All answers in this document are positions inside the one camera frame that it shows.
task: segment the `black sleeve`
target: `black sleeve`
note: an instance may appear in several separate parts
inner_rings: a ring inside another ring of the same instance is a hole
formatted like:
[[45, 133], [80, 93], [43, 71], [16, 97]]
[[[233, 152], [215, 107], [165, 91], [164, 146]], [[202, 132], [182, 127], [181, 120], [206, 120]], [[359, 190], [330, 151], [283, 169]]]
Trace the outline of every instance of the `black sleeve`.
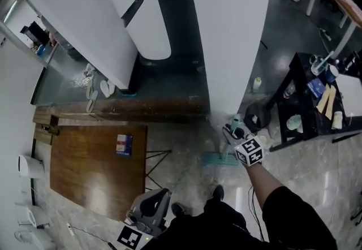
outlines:
[[296, 249], [337, 249], [337, 244], [316, 211], [287, 187], [266, 199], [262, 218], [271, 243]]

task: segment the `paper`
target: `paper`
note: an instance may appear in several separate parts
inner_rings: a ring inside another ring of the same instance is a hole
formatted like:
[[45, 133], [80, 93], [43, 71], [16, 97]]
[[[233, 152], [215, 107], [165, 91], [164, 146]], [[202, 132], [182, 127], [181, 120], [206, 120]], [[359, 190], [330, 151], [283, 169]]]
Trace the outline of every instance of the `paper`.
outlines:
[[322, 98], [319, 100], [319, 103], [317, 105], [317, 109], [318, 109], [319, 113], [323, 112], [323, 109], [326, 106], [328, 98], [329, 98], [329, 93], [330, 93], [330, 87], [327, 84], [326, 89], [323, 92]]
[[343, 96], [342, 103], [346, 116], [362, 115], [362, 84], [360, 79], [340, 74], [335, 81]]
[[335, 99], [335, 94], [336, 94], [336, 88], [332, 85], [330, 87], [328, 105], [327, 105], [327, 110], [326, 110], [326, 116], [329, 120], [332, 120], [333, 103], [334, 103], [334, 99]]

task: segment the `white marker cube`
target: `white marker cube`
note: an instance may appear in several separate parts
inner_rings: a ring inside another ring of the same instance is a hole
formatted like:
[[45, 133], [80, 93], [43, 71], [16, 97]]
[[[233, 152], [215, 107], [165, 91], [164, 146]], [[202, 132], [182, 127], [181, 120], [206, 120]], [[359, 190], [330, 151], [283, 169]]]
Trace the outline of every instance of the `white marker cube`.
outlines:
[[264, 159], [264, 148], [257, 136], [242, 142], [234, 149], [238, 160], [246, 166], [252, 166]]

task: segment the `marble floor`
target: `marble floor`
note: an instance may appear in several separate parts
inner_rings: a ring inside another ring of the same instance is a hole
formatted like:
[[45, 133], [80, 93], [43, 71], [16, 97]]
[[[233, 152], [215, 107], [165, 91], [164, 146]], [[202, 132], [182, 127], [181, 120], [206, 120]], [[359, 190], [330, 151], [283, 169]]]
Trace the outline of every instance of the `marble floor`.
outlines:
[[[64, 125], [72, 121], [62, 120]], [[78, 122], [76, 125], [110, 125], [119, 122]], [[172, 191], [171, 202], [178, 201], [192, 209], [193, 215], [202, 208], [213, 187], [220, 183], [225, 188], [224, 201], [240, 211], [252, 235], [259, 230], [248, 208], [248, 190], [251, 186], [245, 168], [239, 166], [202, 165], [202, 153], [219, 147], [218, 134], [208, 124], [149, 124], [148, 150], [172, 149], [172, 153], [151, 174], [159, 184]], [[277, 115], [273, 115], [269, 133], [277, 143], [280, 138]], [[359, 204], [362, 189], [362, 135], [332, 144], [328, 139], [303, 142], [269, 153], [264, 166], [284, 185], [310, 203], [331, 230], [339, 249], [356, 249], [362, 226], [350, 221], [350, 214]], [[57, 242], [58, 249], [109, 249], [106, 243], [74, 229], [76, 238], [68, 232], [66, 222], [73, 227], [91, 232], [104, 240], [119, 234], [119, 224], [90, 210], [86, 210], [49, 188], [49, 145], [37, 143], [36, 156], [44, 161], [46, 175], [35, 180], [36, 202], [50, 217], [47, 229]], [[147, 160], [151, 169], [157, 158]], [[146, 186], [157, 188], [152, 181]], [[261, 220], [261, 210], [256, 203]], [[166, 220], [173, 219], [169, 210]], [[266, 229], [261, 220], [264, 236]]]

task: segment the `black machine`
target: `black machine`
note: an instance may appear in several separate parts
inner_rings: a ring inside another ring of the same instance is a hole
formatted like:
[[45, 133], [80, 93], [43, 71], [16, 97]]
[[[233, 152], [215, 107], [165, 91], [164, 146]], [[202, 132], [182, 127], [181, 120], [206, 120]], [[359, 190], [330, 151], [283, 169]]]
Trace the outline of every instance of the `black machine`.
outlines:
[[44, 30], [34, 21], [30, 26], [24, 26], [20, 33], [25, 34], [34, 42], [35, 45], [46, 45], [49, 42], [49, 36]]

